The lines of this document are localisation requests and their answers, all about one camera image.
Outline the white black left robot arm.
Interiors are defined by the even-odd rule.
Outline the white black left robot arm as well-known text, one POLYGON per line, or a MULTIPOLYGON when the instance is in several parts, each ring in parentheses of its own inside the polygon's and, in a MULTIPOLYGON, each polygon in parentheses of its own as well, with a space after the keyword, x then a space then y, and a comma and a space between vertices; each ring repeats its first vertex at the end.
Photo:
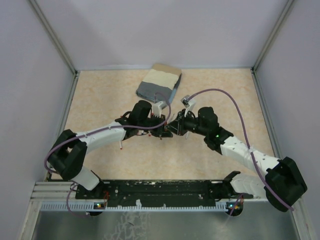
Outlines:
POLYGON ((51 173, 60 175, 64 181, 82 186, 88 195, 97 199, 103 195, 103 182, 84 166, 85 156, 103 146, 137 136, 140 131, 158 138, 171 138, 171 133, 165 133, 169 117, 162 114, 164 108, 170 107, 169 102, 165 101, 151 104, 140 100, 131 111, 106 126, 80 133, 64 130, 45 157, 44 165, 52 166, 51 173))

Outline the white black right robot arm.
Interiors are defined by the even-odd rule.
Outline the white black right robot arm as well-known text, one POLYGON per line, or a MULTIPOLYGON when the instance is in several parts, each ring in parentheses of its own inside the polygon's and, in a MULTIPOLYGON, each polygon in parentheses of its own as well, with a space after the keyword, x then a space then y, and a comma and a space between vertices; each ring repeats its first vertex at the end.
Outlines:
POLYGON ((220 126, 212 107, 200 108, 197 115, 183 109, 166 127, 178 136, 188 132, 201 135, 209 149, 257 172, 257 176, 233 173, 223 185, 223 192, 229 198, 238 194, 266 198, 277 210, 286 212, 308 189, 293 159, 279 159, 248 147, 220 126))

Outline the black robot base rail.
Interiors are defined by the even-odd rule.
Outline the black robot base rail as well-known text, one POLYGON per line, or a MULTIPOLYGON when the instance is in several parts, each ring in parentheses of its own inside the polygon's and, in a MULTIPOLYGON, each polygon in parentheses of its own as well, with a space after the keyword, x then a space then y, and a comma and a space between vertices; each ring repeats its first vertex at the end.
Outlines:
POLYGON ((102 200, 109 208, 215 207, 238 195, 226 180, 104 180, 93 190, 80 185, 75 192, 77 200, 102 200))

